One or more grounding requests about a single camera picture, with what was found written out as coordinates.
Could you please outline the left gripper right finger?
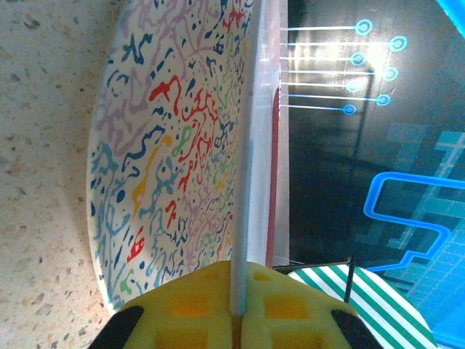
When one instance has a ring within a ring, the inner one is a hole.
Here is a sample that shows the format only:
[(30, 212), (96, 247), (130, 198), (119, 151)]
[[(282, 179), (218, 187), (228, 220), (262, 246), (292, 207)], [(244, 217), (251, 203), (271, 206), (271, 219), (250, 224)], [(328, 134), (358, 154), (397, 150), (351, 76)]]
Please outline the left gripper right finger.
[(380, 348), (349, 304), (250, 262), (243, 348)]

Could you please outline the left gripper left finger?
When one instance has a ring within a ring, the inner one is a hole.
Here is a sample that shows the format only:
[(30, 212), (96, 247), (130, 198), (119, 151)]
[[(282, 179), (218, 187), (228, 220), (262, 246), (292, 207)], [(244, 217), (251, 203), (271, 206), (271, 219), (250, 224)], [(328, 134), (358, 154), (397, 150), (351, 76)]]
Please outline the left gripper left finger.
[(239, 348), (230, 312), (230, 262), (188, 273), (128, 301), (91, 348)]

